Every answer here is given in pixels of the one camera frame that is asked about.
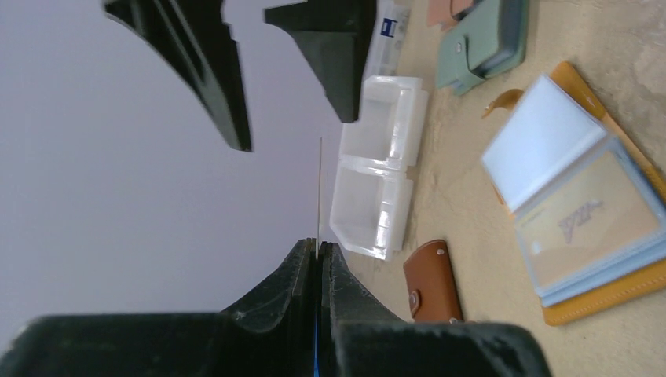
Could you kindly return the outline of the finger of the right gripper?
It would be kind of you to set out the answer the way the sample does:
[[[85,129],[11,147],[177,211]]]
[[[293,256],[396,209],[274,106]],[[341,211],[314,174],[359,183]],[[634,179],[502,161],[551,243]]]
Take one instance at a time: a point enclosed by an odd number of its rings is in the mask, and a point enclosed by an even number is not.
[[[295,41],[343,123],[359,119],[376,14],[376,0],[310,0],[264,9],[264,21]]]
[[[191,88],[230,148],[253,149],[239,51],[221,1],[104,1]]]

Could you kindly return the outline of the orange card holder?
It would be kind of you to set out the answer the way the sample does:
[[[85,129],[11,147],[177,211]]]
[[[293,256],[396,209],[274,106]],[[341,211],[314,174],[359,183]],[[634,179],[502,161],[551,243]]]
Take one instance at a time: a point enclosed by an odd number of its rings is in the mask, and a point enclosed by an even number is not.
[[[481,162],[540,300],[561,326],[665,287],[665,177],[566,61],[485,107]]]

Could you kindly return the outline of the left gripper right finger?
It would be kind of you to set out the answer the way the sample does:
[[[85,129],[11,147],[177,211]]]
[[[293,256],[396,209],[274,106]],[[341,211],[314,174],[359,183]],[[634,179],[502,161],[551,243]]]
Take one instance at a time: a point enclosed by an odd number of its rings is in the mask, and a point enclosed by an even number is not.
[[[412,323],[349,270],[336,243],[320,245],[320,376],[549,376],[532,334],[512,324]]]

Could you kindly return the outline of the gold VIP card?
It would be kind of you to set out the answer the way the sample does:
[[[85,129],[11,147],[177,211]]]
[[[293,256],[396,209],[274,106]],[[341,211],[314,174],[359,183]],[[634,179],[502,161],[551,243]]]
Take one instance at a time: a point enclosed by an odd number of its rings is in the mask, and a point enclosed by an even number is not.
[[[515,229],[545,297],[656,240],[665,206],[629,158],[609,150],[558,179],[516,217]]]

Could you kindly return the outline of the grey credit card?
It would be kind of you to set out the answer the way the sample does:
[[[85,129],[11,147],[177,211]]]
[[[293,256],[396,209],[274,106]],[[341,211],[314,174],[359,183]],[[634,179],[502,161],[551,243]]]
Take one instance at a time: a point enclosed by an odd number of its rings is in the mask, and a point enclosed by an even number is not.
[[[511,213],[608,135],[606,128],[550,77],[521,97],[481,157]]]

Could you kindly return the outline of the thin white card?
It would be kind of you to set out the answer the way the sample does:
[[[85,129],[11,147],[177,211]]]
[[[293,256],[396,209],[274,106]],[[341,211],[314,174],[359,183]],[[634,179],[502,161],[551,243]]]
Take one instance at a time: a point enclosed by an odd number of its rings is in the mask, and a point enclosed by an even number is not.
[[[315,330],[314,330],[314,354],[313,354],[313,363],[314,363],[314,376],[325,376],[325,373],[322,371],[323,367],[320,365],[320,330],[321,330],[321,256],[320,256],[320,245],[321,245],[321,212],[322,212],[322,166],[323,166],[323,138],[319,139],[319,153],[318,153],[318,170],[317,170],[317,235],[316,235],[316,250],[315,250]]]

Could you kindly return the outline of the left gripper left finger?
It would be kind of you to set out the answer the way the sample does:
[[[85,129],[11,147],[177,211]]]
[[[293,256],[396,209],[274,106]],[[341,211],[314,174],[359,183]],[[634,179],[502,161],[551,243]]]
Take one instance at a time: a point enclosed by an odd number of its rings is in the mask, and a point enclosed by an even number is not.
[[[316,245],[216,313],[53,315],[1,354],[4,376],[311,376]]]

